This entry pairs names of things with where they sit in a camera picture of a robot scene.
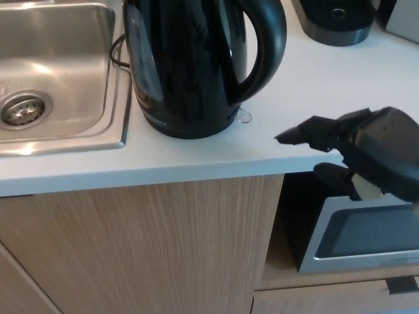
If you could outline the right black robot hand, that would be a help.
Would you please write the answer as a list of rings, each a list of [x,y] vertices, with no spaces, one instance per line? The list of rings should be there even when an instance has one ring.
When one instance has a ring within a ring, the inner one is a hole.
[[[356,177],[383,194],[418,201],[418,124],[403,111],[361,109],[337,119],[312,116],[276,136],[285,145],[306,143],[322,152],[337,150],[343,166],[320,163],[315,175],[352,200],[366,197]]]

